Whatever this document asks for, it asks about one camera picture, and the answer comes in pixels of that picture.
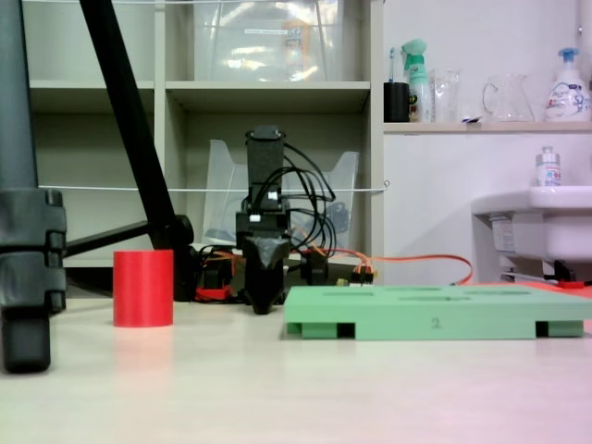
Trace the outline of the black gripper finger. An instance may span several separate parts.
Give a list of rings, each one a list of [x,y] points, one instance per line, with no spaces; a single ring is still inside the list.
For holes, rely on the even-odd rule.
[[[265,275],[263,313],[269,314],[272,308],[283,300],[284,271],[283,262],[288,257],[287,238],[264,239],[263,268]]]
[[[245,268],[245,294],[253,311],[257,315],[263,315],[265,304],[261,296],[262,264],[256,238],[246,237],[243,243],[243,256],[246,260]]]

